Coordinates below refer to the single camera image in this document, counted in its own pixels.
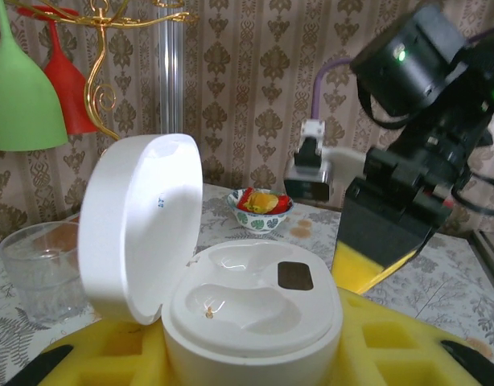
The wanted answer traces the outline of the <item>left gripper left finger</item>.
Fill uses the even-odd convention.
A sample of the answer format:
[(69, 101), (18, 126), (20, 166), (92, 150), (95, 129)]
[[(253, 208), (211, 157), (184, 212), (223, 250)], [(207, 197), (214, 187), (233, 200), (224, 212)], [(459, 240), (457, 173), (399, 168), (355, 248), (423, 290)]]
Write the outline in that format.
[(163, 325), (101, 320), (57, 340), (8, 385), (169, 384)]

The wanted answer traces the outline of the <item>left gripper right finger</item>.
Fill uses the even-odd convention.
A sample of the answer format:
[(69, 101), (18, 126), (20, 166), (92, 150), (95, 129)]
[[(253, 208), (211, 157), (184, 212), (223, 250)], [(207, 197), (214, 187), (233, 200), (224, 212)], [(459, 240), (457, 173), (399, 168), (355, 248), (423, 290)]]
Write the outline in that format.
[(340, 290), (338, 385), (494, 385), (494, 363), (466, 341)]

